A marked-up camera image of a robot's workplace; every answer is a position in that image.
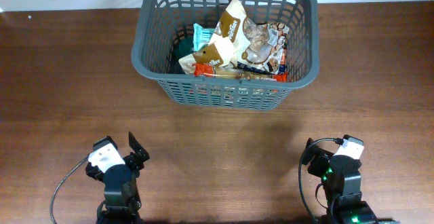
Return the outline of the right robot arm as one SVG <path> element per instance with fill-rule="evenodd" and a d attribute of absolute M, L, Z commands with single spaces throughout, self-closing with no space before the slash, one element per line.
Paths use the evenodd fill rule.
<path fill-rule="evenodd" d="M 359 224 L 378 223 L 379 220 L 367 202 L 362 200 L 360 157 L 363 141 L 344 135 L 342 138 L 309 138 L 300 156 L 298 186 L 302 203 L 313 223 Z M 302 190 L 302 166 L 308 173 L 320 178 L 316 191 L 322 188 L 327 204 L 326 214 L 315 217 L 308 207 Z"/>

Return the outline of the grey plastic basket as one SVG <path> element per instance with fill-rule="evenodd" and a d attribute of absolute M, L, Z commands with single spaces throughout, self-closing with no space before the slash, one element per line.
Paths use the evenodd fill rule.
<path fill-rule="evenodd" d="M 132 64 L 184 105 L 271 110 L 319 73 L 317 0 L 240 0 L 255 23 L 282 22 L 289 28 L 288 80 L 220 79 L 187 75 L 179 65 L 180 44 L 194 24 L 213 28 L 231 0 L 142 0 L 132 47 Z"/>

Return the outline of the Pantree white grain pouch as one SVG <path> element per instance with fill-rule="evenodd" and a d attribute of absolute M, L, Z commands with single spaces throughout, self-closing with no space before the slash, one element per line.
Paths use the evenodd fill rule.
<path fill-rule="evenodd" d="M 199 51 L 193 52 L 179 59 L 182 70 L 192 75 L 199 64 L 208 64 L 213 67 L 234 68 L 232 61 L 235 48 L 229 37 L 219 39 Z"/>

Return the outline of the teal wet wipes packet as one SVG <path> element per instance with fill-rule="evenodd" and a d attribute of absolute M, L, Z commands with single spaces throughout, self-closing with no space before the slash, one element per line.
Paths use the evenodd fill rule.
<path fill-rule="evenodd" d="M 193 25 L 193 51 L 197 52 L 210 42 L 215 29 L 203 28 L 200 24 Z"/>

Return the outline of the Kleenex tissue multipack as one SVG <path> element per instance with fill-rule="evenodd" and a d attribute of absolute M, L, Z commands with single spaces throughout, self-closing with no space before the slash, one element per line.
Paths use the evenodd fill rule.
<path fill-rule="evenodd" d="M 271 52 L 267 59 L 260 64 L 252 64 L 246 60 L 237 63 L 237 68 L 243 71 L 259 73 L 263 75 L 282 75 L 287 71 L 285 61 L 286 51 L 280 49 L 276 52 Z"/>

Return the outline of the Pantree mushroom pouch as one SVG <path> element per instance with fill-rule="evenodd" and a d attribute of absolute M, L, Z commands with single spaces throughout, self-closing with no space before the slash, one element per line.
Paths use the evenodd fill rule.
<path fill-rule="evenodd" d="M 271 52 L 284 49 L 290 28 L 281 22 L 255 24 L 248 18 L 240 0 L 232 0 L 221 15 L 210 43 L 229 37 L 235 53 L 232 61 L 252 64 L 264 62 Z"/>

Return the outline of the green Nescafe coffee bag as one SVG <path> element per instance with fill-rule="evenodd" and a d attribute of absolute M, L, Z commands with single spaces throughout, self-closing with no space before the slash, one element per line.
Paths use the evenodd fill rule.
<path fill-rule="evenodd" d="M 179 60 L 194 52 L 193 38 L 187 37 L 180 40 L 173 49 L 170 72 L 175 74 L 184 74 Z"/>

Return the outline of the San Remo spaghetti packet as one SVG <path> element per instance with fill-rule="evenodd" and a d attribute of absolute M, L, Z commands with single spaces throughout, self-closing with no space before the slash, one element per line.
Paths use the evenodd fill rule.
<path fill-rule="evenodd" d="M 241 69 L 219 68 L 208 64 L 196 64 L 194 75 L 196 77 L 210 77 L 223 79 L 259 79 L 265 81 L 277 81 L 285 83 L 287 81 L 286 74 L 282 75 L 265 75 L 243 71 Z"/>

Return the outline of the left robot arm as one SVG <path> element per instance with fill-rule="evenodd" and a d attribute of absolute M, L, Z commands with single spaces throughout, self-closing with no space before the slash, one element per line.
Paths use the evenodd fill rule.
<path fill-rule="evenodd" d="M 132 149 L 123 157 L 110 136 L 94 143 L 87 159 L 86 175 L 104 183 L 104 200 L 97 208 L 97 224 L 142 223 L 138 211 L 142 207 L 136 179 L 150 159 L 147 150 L 128 133 Z"/>

